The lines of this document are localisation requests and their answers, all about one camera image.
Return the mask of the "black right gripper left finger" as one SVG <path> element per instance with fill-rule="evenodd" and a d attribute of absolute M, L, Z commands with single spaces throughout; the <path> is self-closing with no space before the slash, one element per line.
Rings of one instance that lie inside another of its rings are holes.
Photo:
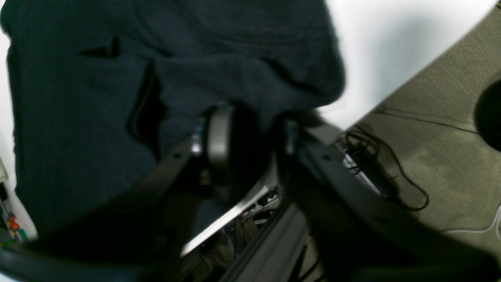
<path fill-rule="evenodd" d="M 61 229 L 2 250 L 1 273 L 16 282 L 171 281 L 200 205 L 236 205 L 269 157 L 249 107 L 211 107 L 131 189 Z"/>

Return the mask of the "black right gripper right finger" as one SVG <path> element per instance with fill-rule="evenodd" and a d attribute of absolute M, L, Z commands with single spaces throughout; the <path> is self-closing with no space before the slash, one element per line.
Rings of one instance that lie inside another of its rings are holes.
<path fill-rule="evenodd" d="M 329 282 L 497 282 L 494 255 L 442 235 L 367 189 L 293 117 L 274 121 L 279 180 Z"/>

